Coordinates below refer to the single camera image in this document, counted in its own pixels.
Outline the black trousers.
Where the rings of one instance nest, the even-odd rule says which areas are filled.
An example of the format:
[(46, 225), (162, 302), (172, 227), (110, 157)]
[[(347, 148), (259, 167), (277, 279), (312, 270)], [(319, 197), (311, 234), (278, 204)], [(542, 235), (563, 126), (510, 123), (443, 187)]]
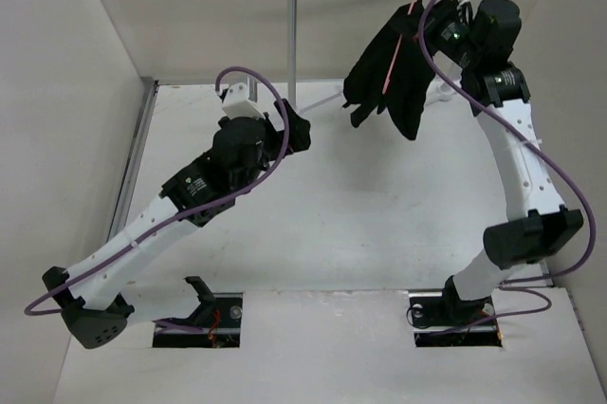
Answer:
[(345, 108), (358, 128), (372, 114), (387, 112), (399, 133), (415, 140), (435, 72), (416, 33), (425, 8), (421, 0), (399, 7), (383, 25), (343, 82)]

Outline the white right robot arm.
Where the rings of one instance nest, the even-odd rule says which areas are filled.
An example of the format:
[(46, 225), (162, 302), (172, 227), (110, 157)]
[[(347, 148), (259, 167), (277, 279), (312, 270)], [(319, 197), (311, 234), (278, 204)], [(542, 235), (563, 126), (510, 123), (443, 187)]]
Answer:
[(499, 171), (506, 221), (485, 229), (479, 254), (448, 278), (440, 299), (422, 306), (427, 326), (477, 320), (499, 284), (556, 254), (583, 226), (581, 212), (566, 208), (546, 164), (531, 150), (537, 138), (530, 93), (523, 72), (509, 60), (522, 27), (518, 6), (482, 0), (473, 18), (463, 8), (458, 0), (430, 6), (425, 43), (461, 68), (464, 93), (479, 103), (472, 114)]

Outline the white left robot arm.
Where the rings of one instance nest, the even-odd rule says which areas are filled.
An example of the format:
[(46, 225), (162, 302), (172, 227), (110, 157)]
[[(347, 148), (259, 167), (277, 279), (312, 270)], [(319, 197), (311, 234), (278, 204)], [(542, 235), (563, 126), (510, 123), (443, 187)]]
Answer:
[(246, 101), (226, 109), (211, 148), (179, 170), (147, 209), (96, 252), (42, 277), (70, 334), (86, 349), (104, 346), (137, 322), (210, 335), (221, 320), (215, 296), (198, 276), (173, 291), (127, 286), (174, 243), (208, 225), (249, 192), (271, 164), (309, 149), (310, 123), (287, 100), (278, 131), (268, 114)]

